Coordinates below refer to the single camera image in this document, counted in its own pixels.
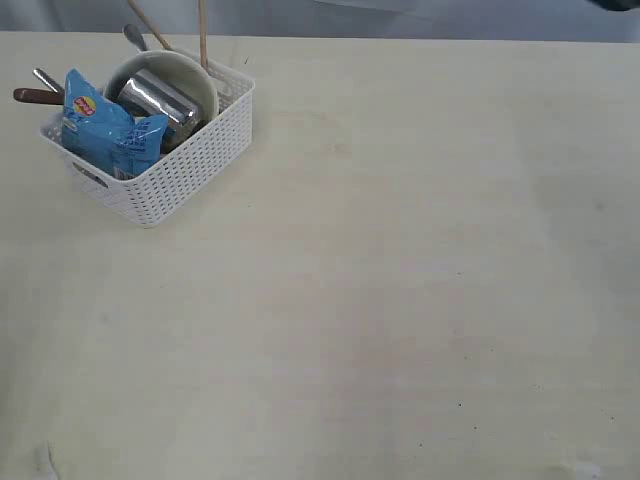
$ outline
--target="metal cup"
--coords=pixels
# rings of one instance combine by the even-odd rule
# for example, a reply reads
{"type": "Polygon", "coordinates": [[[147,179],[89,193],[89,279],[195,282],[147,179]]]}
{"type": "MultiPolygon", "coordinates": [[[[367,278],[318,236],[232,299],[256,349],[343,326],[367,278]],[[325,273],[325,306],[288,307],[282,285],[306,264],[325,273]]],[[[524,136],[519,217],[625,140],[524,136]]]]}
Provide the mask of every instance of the metal cup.
{"type": "Polygon", "coordinates": [[[162,151],[169,152],[205,125],[202,108],[191,97],[143,68],[122,87],[116,102],[131,115],[165,114],[169,126],[162,138],[162,151]]]}

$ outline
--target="table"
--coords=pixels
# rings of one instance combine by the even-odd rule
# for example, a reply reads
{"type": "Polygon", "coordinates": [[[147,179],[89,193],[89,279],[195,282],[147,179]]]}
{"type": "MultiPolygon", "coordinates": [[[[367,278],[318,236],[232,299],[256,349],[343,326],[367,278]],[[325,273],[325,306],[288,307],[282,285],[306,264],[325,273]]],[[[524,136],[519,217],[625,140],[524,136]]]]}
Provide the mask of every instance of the table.
{"type": "Polygon", "coordinates": [[[211,37],[255,140],[144,230],[10,98],[132,47],[0,40],[0,478],[637,478],[636,46],[211,37]]]}

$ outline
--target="wooden handle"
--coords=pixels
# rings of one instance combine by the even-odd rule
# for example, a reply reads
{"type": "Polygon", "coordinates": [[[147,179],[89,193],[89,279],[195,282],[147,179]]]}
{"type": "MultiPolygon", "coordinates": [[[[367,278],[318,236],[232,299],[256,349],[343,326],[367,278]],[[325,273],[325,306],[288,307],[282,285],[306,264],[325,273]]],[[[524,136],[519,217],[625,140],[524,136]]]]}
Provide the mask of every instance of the wooden handle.
{"type": "Polygon", "coordinates": [[[16,88],[13,91],[13,98],[21,103],[64,105],[64,93],[40,90],[37,88],[16,88]]]}
{"type": "Polygon", "coordinates": [[[140,18],[140,20],[142,20],[142,23],[144,23],[147,26],[147,28],[151,31],[151,33],[153,33],[153,35],[162,44],[164,49],[165,50],[173,50],[173,48],[171,48],[171,45],[169,45],[169,42],[167,42],[164,39],[164,37],[162,35],[160,35],[160,32],[158,32],[158,30],[156,30],[156,27],[153,26],[153,24],[147,18],[147,16],[144,14],[144,12],[140,9],[140,7],[138,7],[138,4],[135,2],[135,0],[128,0],[128,1],[129,1],[129,6],[131,7],[131,10],[136,12],[136,15],[138,15],[138,18],[140,18]]]}
{"type": "Polygon", "coordinates": [[[205,0],[198,0],[198,15],[200,16],[200,65],[208,71],[207,58],[207,10],[205,0]]]}

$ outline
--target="white bowl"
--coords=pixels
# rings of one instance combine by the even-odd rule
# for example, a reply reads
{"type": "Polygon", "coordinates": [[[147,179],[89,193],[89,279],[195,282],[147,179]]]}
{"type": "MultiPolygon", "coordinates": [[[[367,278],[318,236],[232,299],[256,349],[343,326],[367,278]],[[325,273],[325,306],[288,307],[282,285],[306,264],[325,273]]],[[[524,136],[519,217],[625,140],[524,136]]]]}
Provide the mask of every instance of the white bowl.
{"type": "Polygon", "coordinates": [[[107,82],[104,96],[115,102],[127,80],[142,68],[196,100],[205,121],[210,122],[218,115],[218,90],[213,79],[191,58],[168,50],[142,52],[124,62],[107,82]]]}

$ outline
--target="blue snack bag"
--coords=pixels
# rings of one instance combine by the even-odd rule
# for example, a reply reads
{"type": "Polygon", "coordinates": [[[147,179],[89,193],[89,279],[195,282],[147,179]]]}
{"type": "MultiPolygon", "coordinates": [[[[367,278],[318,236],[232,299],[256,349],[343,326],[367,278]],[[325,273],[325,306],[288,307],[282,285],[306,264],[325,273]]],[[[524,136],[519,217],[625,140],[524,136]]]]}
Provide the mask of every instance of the blue snack bag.
{"type": "Polygon", "coordinates": [[[134,178],[160,158],[165,115],[137,124],[73,69],[67,74],[62,145],[119,180],[134,178]]]}

